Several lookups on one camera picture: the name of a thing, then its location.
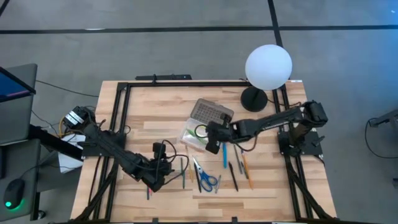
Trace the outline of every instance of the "monitor screen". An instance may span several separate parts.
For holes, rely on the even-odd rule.
[[[0,67],[0,102],[30,96],[34,93],[33,88]]]

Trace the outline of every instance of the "lamp base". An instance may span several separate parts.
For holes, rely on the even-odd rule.
[[[264,109],[267,105],[268,97],[264,91],[249,87],[242,92],[241,104],[244,109],[251,112],[258,112]]]

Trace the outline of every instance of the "scissors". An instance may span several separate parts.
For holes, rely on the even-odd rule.
[[[198,172],[200,174],[200,185],[205,189],[207,192],[211,192],[213,190],[213,186],[217,185],[217,178],[207,175],[205,171],[199,166],[197,160],[193,157],[193,161],[198,168]]]

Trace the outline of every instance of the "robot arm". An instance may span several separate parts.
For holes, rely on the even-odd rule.
[[[153,159],[148,159],[139,153],[126,151],[115,141],[118,134],[112,131],[102,131],[96,124],[94,113],[85,107],[74,108],[65,116],[63,122],[71,131],[86,136],[86,141],[78,143],[80,146],[106,151],[118,161],[125,173],[136,181],[142,180],[154,192],[164,185],[164,176],[174,171],[171,162],[167,161],[167,158],[170,157],[166,156],[165,144],[159,142],[153,144]]]
[[[237,144],[256,137],[262,131],[289,123],[298,123],[292,131],[293,144],[297,144],[312,128],[322,127],[328,118],[320,103],[309,101],[301,106],[261,119],[242,119],[229,125],[210,122],[206,127],[208,144],[206,150],[217,154],[221,142]]]

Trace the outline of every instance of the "gray carpet floor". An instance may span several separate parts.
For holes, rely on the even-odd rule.
[[[398,24],[395,0],[274,2],[280,26]],[[10,0],[0,17],[0,30],[271,25],[265,0]],[[398,177],[398,160],[371,154],[364,128],[369,118],[398,108],[398,30],[295,30],[281,36],[294,63],[291,78],[304,81],[308,99],[322,102],[329,117],[318,131],[326,136],[326,173],[338,216],[396,223],[392,178]],[[0,34],[0,66],[37,63],[39,80],[97,95],[103,80],[154,73],[244,78],[249,53],[274,43],[273,31]],[[36,90],[34,111],[50,123],[76,105],[96,105],[96,98],[41,83]],[[45,126],[35,117],[32,123]],[[389,125],[370,129],[368,139],[377,153],[398,156]],[[40,209],[48,217],[36,223],[69,218],[78,176],[74,172],[65,187],[42,195]]]

